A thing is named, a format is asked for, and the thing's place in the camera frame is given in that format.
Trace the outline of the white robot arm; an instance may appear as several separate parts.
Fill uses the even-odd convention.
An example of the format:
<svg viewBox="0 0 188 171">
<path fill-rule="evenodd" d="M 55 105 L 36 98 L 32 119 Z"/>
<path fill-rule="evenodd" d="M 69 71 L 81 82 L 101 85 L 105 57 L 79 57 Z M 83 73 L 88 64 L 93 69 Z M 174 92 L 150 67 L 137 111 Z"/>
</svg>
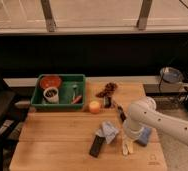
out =
<svg viewBox="0 0 188 171">
<path fill-rule="evenodd" d="M 145 125 L 162 130 L 188 146 L 188 121 L 158 112 L 151 97 L 130 103 L 123 130 L 130 140 L 135 141 L 141 136 Z"/>
</svg>

